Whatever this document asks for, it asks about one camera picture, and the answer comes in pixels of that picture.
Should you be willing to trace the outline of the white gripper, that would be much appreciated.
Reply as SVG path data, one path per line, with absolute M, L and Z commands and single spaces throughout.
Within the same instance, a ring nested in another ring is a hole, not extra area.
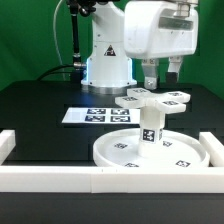
M 195 52 L 198 13 L 195 5 L 171 1 L 130 1 L 125 7 L 124 49 L 128 57 L 144 59 L 144 87 L 158 85 L 157 59 L 169 58 L 166 82 L 177 83 L 184 55 Z

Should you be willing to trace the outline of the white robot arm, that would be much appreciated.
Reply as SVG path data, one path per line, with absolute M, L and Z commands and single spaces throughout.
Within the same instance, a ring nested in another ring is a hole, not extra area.
M 111 1 L 96 4 L 93 48 L 82 87 L 119 94 L 137 84 L 132 61 L 169 58 L 170 69 L 195 52 L 199 0 L 131 0 L 123 10 Z

